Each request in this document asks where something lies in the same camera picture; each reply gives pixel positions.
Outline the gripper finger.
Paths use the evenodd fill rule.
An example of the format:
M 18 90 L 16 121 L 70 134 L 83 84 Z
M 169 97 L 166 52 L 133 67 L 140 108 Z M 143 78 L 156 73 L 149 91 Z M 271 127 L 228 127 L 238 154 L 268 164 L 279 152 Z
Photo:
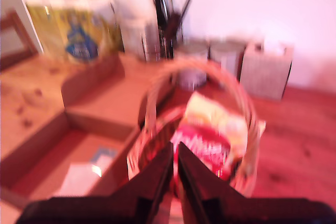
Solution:
M 173 176 L 173 144 L 167 143 L 135 177 L 112 195 L 113 223 L 152 223 Z
M 243 223 L 243 196 L 218 178 L 184 143 L 178 146 L 178 171 L 198 223 Z

